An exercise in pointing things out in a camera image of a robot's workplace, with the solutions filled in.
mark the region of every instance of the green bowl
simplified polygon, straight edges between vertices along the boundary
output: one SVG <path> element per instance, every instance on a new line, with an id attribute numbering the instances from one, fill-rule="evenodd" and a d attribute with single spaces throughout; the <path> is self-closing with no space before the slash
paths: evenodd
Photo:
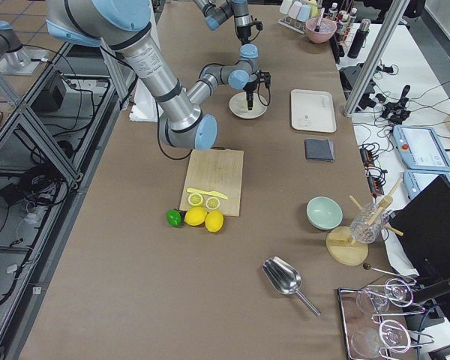
<path id="1" fill-rule="evenodd" d="M 344 214 L 334 200 L 318 196 L 308 202 L 307 218 L 317 229 L 330 230 L 340 225 Z"/>

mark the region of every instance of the bowl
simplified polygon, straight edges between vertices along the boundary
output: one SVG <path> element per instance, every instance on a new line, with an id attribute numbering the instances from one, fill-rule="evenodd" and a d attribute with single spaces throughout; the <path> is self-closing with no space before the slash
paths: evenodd
<path id="1" fill-rule="evenodd" d="M 308 39 L 315 44 L 325 43 L 330 40 L 333 34 L 337 31 L 337 23 L 330 19 L 322 19 L 320 24 L 320 31 L 315 31 L 318 17 L 312 17 L 305 23 L 305 34 Z"/>
<path id="2" fill-rule="evenodd" d="M 344 215 L 334 200 L 318 196 L 308 202 L 307 218 L 317 229 L 331 230 L 340 225 Z"/>

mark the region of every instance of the metal scoop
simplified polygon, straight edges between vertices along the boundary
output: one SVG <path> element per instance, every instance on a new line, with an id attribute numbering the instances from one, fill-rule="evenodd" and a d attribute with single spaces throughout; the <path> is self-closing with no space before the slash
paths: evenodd
<path id="1" fill-rule="evenodd" d="M 262 269 L 279 293 L 284 295 L 296 294 L 316 317 L 320 316 L 320 311 L 300 291 L 302 277 L 295 268 L 284 262 L 280 257 L 274 256 L 263 263 Z"/>

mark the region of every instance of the white table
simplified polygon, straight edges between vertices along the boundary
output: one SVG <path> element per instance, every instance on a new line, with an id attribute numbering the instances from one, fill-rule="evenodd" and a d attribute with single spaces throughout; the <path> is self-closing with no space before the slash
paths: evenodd
<path id="1" fill-rule="evenodd" d="M 365 46 L 361 49 L 358 58 L 352 59 L 347 56 L 340 58 L 340 65 L 338 67 L 344 68 L 346 66 L 353 66 L 365 62 L 379 30 L 380 25 L 372 25 Z M 381 60 L 386 66 L 397 65 L 398 74 L 392 76 L 387 73 L 381 73 L 381 78 L 380 75 L 376 76 L 374 78 L 378 85 L 378 87 L 375 88 L 376 93 L 385 92 L 388 96 L 398 99 L 401 96 L 404 86 L 410 85 L 410 91 L 407 97 L 410 99 L 420 97 L 416 101 L 428 106 L 434 105 L 449 97 L 443 88 L 438 86 L 440 84 L 439 80 L 405 26 L 401 25 L 397 27 Z M 432 88 L 434 89 L 424 94 L 427 90 Z M 407 109 L 412 110 L 412 113 L 410 114 L 410 117 L 403 122 L 403 125 L 433 125 L 437 134 L 450 137 L 450 131 L 447 129 L 446 125 L 442 123 L 447 118 L 445 113 L 450 114 L 450 100 L 446 100 L 435 106 L 444 113 L 430 108 L 420 109 L 423 108 L 423 106 L 418 103 L 409 103 Z M 363 124 L 355 126 L 355 135 L 359 145 L 363 142 L 376 142 L 380 144 L 381 148 L 387 148 L 388 140 L 379 137 L 377 134 L 383 134 L 383 132 L 380 133 L 380 128 L 374 126 L 375 117 L 378 118 L 381 109 L 382 106 L 378 105 L 375 109 L 366 109 L 364 113 L 353 114 L 353 122 L 356 124 Z M 385 125 L 386 121 L 380 121 L 380 124 Z M 440 138 L 440 140 L 445 149 L 450 149 L 450 139 Z M 386 174 L 386 184 L 383 189 L 385 194 L 387 194 L 394 183 L 402 176 L 406 167 L 402 163 L 396 149 L 390 152 L 383 152 L 379 156 L 377 165 L 382 169 L 388 170 L 388 173 Z M 410 201 L 407 196 L 407 189 L 404 185 L 394 193 L 393 198 L 394 202 L 390 207 L 391 209 L 402 209 Z M 390 238 L 386 242 L 386 246 L 390 263 L 398 270 L 401 265 L 403 265 L 400 265 L 403 254 L 398 253 L 401 246 L 394 234 L 390 235 Z M 421 352 L 422 359 L 430 358 L 426 354 L 427 352 L 450 344 L 450 323 L 447 319 L 445 319 L 443 324 L 427 328 L 426 333 L 433 335 L 435 337 L 435 342 L 431 345 L 423 346 Z"/>

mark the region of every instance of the pink bowl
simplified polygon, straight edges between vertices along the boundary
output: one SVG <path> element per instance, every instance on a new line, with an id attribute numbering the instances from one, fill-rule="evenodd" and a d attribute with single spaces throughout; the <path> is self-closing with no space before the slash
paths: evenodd
<path id="1" fill-rule="evenodd" d="M 328 41 L 337 31 L 337 23 L 330 19 L 322 19 L 320 24 L 320 31 L 315 32 L 315 25 L 317 24 L 317 17 L 308 19 L 305 23 L 305 34 L 308 39 L 315 44 L 321 44 Z"/>

